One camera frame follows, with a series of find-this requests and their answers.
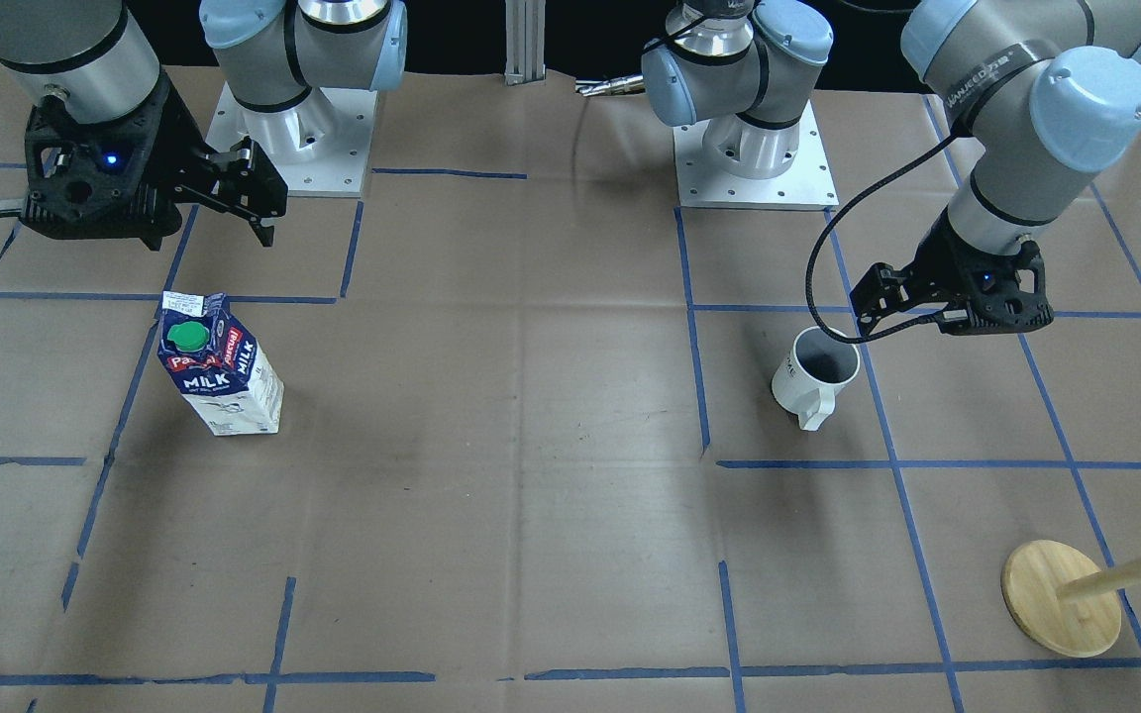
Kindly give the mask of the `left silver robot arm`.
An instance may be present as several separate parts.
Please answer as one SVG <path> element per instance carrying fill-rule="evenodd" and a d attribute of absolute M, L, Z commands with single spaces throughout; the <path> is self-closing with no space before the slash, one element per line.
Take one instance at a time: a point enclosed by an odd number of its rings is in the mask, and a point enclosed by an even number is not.
<path fill-rule="evenodd" d="M 801 1 L 680 1 L 640 54 L 640 81 L 671 127 L 733 175 L 787 167 L 761 141 L 792 139 L 830 60 L 833 29 Z M 1028 333 L 1054 317 L 1037 238 L 1141 132 L 1141 1 L 922 1 L 900 48 L 945 105 L 948 139 L 984 146 L 900 269 L 869 267 L 850 301 L 859 343 L 920 303 L 954 337 Z"/>

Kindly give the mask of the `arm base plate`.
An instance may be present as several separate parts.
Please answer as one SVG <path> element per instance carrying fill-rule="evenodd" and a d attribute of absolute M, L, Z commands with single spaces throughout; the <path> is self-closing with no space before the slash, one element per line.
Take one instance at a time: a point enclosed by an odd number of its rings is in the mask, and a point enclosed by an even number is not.
<path fill-rule="evenodd" d="M 375 91 L 316 87 L 297 107 L 259 113 L 242 107 L 230 86 L 222 86 L 205 140 L 225 149 L 253 136 L 291 197 L 362 198 L 381 98 Z"/>
<path fill-rule="evenodd" d="M 841 203 L 811 104 L 783 130 L 726 116 L 672 132 L 680 206 L 823 211 Z"/>

